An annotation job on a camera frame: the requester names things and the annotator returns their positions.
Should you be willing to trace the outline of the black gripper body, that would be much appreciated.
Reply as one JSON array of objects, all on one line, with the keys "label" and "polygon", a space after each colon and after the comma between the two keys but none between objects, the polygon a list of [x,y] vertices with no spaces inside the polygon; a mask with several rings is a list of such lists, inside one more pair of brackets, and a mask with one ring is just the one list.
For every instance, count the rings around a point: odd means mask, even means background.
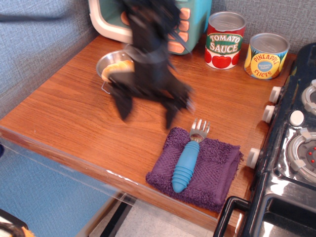
[{"label": "black gripper body", "polygon": [[119,83],[122,76],[110,75],[112,82],[111,90],[118,89],[133,97],[143,97],[148,100],[159,102],[176,101],[182,108],[194,109],[190,98],[191,87],[178,80],[169,70],[169,54],[160,46],[158,49],[148,52],[133,46],[132,53],[134,62],[135,84],[126,85]]}]

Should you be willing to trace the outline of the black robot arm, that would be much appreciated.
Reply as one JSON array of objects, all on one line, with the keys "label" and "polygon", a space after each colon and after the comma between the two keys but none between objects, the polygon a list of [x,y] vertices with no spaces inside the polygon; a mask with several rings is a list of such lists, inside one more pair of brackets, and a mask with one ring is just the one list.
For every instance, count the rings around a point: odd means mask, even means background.
[{"label": "black robot arm", "polygon": [[133,98],[161,103],[170,128],[177,112],[190,107],[192,91],[169,69],[168,36],[177,37],[180,10],[173,0],[124,0],[122,5],[132,31],[132,44],[124,51],[134,70],[110,73],[110,94],[122,120],[131,113]]}]

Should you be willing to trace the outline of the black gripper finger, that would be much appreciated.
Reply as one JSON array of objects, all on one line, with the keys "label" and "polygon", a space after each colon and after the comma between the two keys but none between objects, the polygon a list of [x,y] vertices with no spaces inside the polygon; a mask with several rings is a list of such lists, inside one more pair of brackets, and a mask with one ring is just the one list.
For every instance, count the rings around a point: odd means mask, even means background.
[{"label": "black gripper finger", "polygon": [[164,101],[162,105],[166,108],[165,112],[165,128],[169,129],[179,110],[182,109],[182,105],[176,101]]},{"label": "black gripper finger", "polygon": [[132,97],[118,89],[112,89],[111,95],[114,98],[115,105],[122,120],[126,120],[131,113],[133,101]]}]

